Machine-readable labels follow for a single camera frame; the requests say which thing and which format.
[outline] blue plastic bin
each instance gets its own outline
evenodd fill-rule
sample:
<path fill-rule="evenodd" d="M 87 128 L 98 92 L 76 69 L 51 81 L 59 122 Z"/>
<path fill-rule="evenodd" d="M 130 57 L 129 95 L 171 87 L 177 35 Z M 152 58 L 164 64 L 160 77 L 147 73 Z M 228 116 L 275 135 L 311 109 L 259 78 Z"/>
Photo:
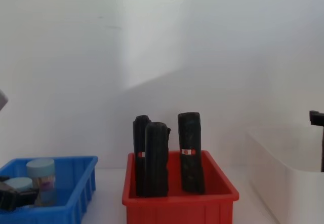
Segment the blue plastic bin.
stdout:
<path fill-rule="evenodd" d="M 57 200 L 52 207 L 18 208 L 1 212 L 0 224 L 80 224 L 96 190 L 98 157 L 59 157 L 55 161 Z M 15 159 L 0 169 L 0 175 L 26 177 L 30 159 Z"/>

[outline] white wall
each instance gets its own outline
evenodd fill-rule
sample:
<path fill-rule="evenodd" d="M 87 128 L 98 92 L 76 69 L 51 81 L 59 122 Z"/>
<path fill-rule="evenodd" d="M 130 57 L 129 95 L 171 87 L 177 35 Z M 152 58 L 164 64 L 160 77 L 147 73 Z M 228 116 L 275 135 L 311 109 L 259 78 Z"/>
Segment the white wall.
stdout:
<path fill-rule="evenodd" d="M 0 164 L 98 155 L 123 167 L 132 120 L 199 111 L 202 147 L 242 163 L 247 126 L 324 110 L 323 0 L 0 0 Z"/>

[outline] red tray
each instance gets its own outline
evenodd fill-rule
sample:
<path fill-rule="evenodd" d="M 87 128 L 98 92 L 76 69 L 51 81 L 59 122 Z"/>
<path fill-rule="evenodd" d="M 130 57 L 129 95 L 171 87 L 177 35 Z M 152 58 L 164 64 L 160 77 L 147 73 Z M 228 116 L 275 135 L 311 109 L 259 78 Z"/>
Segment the red tray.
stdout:
<path fill-rule="evenodd" d="M 134 154 L 128 155 L 123 205 L 127 224 L 232 224 L 233 201 L 238 191 L 212 156 L 201 152 L 205 174 L 204 195 L 182 191 L 180 152 L 169 152 L 169 194 L 161 198 L 140 198 L 135 194 Z"/>

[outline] plastic jar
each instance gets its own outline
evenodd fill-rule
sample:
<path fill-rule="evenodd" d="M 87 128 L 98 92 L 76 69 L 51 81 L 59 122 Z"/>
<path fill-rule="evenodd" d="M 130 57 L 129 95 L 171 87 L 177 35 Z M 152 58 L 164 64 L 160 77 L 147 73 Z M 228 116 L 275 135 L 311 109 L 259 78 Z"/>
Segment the plastic jar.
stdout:
<path fill-rule="evenodd" d="M 53 159 L 36 159 L 27 163 L 27 175 L 39 189 L 36 206 L 51 206 L 56 200 L 55 164 Z"/>
<path fill-rule="evenodd" d="M 29 177 L 14 177 L 4 183 L 21 192 L 32 188 L 32 180 Z"/>

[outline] black cylindrical object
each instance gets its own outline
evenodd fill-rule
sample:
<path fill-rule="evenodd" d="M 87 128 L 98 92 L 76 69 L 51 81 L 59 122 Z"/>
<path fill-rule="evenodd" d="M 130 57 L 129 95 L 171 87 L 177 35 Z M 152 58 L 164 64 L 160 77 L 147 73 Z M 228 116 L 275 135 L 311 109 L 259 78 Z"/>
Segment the black cylindrical object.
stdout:
<path fill-rule="evenodd" d="M 145 128 L 150 122 L 147 115 L 137 116 L 133 122 L 136 195 L 139 197 L 145 196 Z"/>
<path fill-rule="evenodd" d="M 323 126 L 324 127 L 324 114 L 318 111 L 310 111 L 309 119 L 311 125 Z M 321 159 L 321 172 L 324 172 L 324 131 L 322 137 L 322 159 Z"/>
<path fill-rule="evenodd" d="M 145 131 L 145 191 L 147 197 L 167 196 L 170 129 L 160 122 L 152 122 Z"/>
<path fill-rule="evenodd" d="M 199 113 L 178 115 L 182 189 L 205 192 L 204 171 L 201 165 L 201 126 Z"/>

